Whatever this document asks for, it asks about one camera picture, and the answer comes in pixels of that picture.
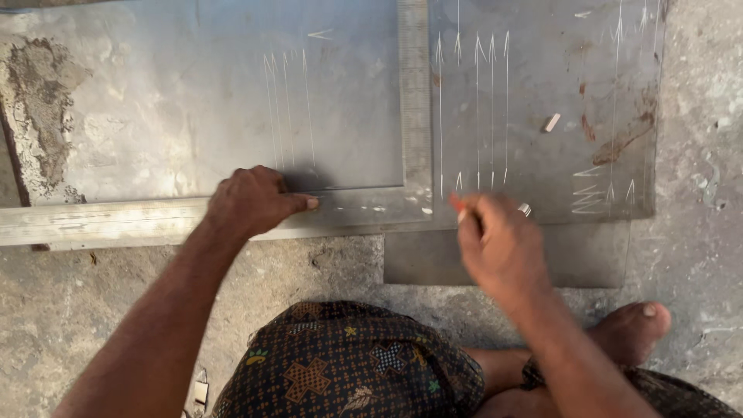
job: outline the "leg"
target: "leg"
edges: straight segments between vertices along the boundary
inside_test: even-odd
[[[586,332],[614,363],[638,366],[647,360],[655,343],[668,333],[670,327],[671,314],[668,309],[658,302],[645,302],[630,303],[613,311]],[[464,351],[482,367],[486,401],[498,393],[520,386],[523,383],[522,369],[531,357],[528,350],[465,348]],[[531,393],[520,392],[518,396]],[[511,393],[508,399],[512,399],[512,396],[516,395]]]

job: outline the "concrete floor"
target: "concrete floor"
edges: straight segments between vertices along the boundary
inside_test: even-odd
[[[739,0],[671,1],[658,215],[632,223],[622,289],[562,290],[586,325],[632,300],[665,303],[674,325],[647,367],[700,385],[738,410],[743,410],[741,16]],[[698,187],[711,179],[713,165],[721,177],[712,202],[723,208],[707,207]],[[13,183],[5,176],[0,190],[12,190],[8,185]],[[6,194],[1,203],[12,205],[13,197]],[[2,414],[47,416],[174,253],[173,247],[0,249]],[[462,344],[518,344],[512,326],[478,289],[385,286],[382,257],[380,236],[249,244],[224,282],[198,360],[197,370],[207,370],[211,399],[250,334],[298,300],[361,300],[411,315]]]

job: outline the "small metal piece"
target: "small metal piece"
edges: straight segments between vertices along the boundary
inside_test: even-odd
[[[523,212],[525,216],[529,216],[529,213],[531,213],[531,206],[527,205],[526,203],[521,203],[519,206],[519,210]]]

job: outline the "foot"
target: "foot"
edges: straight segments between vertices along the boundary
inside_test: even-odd
[[[635,302],[613,311],[586,332],[614,363],[639,366],[670,328],[671,313],[665,306]]]

